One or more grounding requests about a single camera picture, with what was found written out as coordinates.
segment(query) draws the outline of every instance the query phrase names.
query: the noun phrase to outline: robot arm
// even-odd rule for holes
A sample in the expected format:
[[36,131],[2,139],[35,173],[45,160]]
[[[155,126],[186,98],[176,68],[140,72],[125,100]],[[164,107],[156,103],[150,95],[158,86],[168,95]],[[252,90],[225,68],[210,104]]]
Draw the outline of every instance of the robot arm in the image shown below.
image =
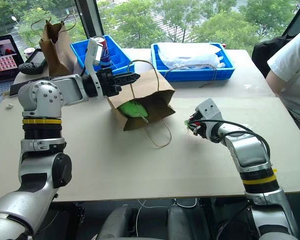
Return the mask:
[[66,141],[61,134],[61,108],[86,102],[89,97],[101,99],[117,95],[121,86],[140,77],[133,72],[113,75],[111,68],[95,73],[92,64],[99,63],[101,50],[97,47],[91,53],[88,47],[87,56],[90,57],[85,63],[93,59],[91,66],[86,66],[91,75],[39,80],[19,90],[18,99],[24,110],[24,139],[21,140],[18,171],[21,186],[0,198],[0,240],[33,237],[51,201],[58,197],[58,189],[72,178],[71,159],[63,153]]
[[245,188],[248,222],[254,236],[266,239],[278,233],[297,237],[292,210],[272,169],[270,149],[266,149],[260,136],[242,125],[225,123],[211,98],[195,111],[186,121],[188,128],[202,138],[221,142],[231,153]]

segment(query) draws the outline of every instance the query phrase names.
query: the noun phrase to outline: yellow stripe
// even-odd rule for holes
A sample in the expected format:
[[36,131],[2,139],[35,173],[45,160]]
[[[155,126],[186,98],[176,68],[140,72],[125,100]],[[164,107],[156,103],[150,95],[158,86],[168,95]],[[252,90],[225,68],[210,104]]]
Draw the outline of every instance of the yellow stripe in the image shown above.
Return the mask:
[[261,178],[261,179],[258,179],[258,180],[242,180],[243,184],[246,184],[246,185],[254,185],[254,184],[265,184],[265,183],[269,183],[269,182],[272,182],[273,180],[276,180],[276,175],[272,175],[272,176],[269,176],[269,177],[265,177],[265,178]]
[[60,119],[23,119],[23,124],[61,124],[62,121]]

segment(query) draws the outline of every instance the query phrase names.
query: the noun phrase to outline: window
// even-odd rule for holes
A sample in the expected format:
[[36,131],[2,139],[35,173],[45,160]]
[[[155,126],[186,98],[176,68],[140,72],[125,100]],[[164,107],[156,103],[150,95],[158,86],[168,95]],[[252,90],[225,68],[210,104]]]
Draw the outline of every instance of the window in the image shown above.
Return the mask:
[[105,34],[122,48],[219,42],[252,52],[281,36],[300,0],[97,0]]
[[[44,18],[51,17],[55,24],[65,19],[66,28],[72,27],[68,33],[72,42],[87,39],[74,0],[0,0],[0,35],[11,34],[23,54],[28,47],[39,46],[40,36],[31,29],[31,24]],[[42,33],[45,20],[33,25],[33,28]]]

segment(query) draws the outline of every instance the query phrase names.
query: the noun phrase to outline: white shirt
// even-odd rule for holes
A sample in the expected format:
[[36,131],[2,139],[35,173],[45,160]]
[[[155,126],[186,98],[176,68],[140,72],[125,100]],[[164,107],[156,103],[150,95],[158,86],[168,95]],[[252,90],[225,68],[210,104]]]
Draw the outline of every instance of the white shirt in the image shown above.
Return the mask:
[[267,63],[275,75],[287,82],[280,94],[286,107],[300,121],[300,33]]

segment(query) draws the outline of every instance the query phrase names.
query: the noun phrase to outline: laptop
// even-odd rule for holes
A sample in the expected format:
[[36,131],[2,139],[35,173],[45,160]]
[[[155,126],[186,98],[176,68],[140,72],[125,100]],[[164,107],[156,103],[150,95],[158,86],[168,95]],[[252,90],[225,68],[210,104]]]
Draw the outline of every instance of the laptop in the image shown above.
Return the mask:
[[11,35],[0,36],[0,95],[9,91],[24,61]]

